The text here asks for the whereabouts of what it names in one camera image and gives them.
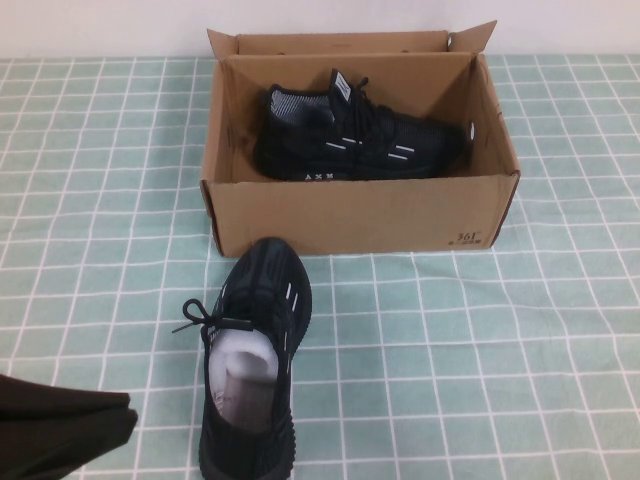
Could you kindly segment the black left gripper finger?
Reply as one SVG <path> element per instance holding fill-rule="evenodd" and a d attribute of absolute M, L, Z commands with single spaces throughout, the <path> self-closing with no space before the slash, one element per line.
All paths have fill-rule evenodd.
<path fill-rule="evenodd" d="M 128 443 L 138 420 L 130 408 L 48 420 L 1 423 L 3 479 L 61 479 Z"/>
<path fill-rule="evenodd" d="M 62 418 L 127 409 L 130 396 L 41 385 L 1 376 L 2 418 Z"/>

